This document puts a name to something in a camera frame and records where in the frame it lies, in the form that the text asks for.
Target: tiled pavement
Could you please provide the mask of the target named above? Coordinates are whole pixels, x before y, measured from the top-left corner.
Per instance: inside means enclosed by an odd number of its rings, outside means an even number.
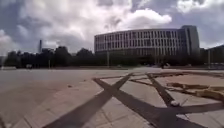
[[[132,76],[130,79],[142,77],[147,76]],[[224,127],[224,107],[219,101],[167,91],[181,104],[180,108],[167,107],[155,87],[127,81],[120,83],[120,89],[115,88],[116,82],[121,79],[103,79],[96,81],[98,84],[85,81],[79,86],[60,91],[13,128],[153,128],[155,125],[164,128]],[[223,79],[198,75],[156,80],[163,86],[168,82],[219,86],[224,83]],[[149,79],[139,81],[152,83]]]

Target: tree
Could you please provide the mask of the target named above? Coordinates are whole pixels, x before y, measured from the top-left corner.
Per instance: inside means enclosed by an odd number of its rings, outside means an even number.
[[[96,58],[90,50],[82,48],[76,56],[72,57],[72,64],[75,66],[92,66],[96,64]]]
[[[19,56],[15,51],[9,52],[5,60],[6,66],[18,67],[20,65]]]
[[[67,48],[64,46],[59,46],[55,50],[54,54],[54,64],[55,66],[68,66],[70,63],[71,55]]]

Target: pole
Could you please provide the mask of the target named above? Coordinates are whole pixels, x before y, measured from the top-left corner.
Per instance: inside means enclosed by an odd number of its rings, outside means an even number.
[[[210,53],[210,49],[208,49],[208,69],[210,69],[211,67],[211,53]]]
[[[110,53],[109,50],[107,50],[107,67],[110,67]]]

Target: window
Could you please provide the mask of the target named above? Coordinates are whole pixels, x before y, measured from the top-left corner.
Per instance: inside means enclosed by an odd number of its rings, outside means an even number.
[[[152,46],[154,46],[154,40],[152,39]]]
[[[147,40],[144,40],[144,46],[147,46]]]
[[[157,38],[157,33],[155,32],[155,36],[154,36],[155,38]]]
[[[140,46],[140,40],[138,40],[138,46]]]

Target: paved ground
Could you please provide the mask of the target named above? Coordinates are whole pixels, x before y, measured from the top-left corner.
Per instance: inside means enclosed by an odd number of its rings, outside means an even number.
[[[164,95],[162,87],[170,82],[223,86],[224,79],[199,75],[156,78],[161,87],[130,81],[139,79],[140,82],[152,84],[144,75],[146,72],[167,71],[176,72],[149,68],[88,71],[85,75],[76,74],[73,81],[69,79],[70,83],[67,82],[66,86],[58,84],[52,87],[51,82],[40,87],[22,86],[0,93],[4,96],[0,98],[1,106],[5,106],[0,110],[7,110],[0,112],[5,112],[2,114],[3,121],[8,126],[11,124],[13,128],[224,127],[224,107],[219,101],[167,90]],[[113,78],[132,72],[138,76]],[[181,107],[170,107],[167,102],[172,99],[179,101]]]

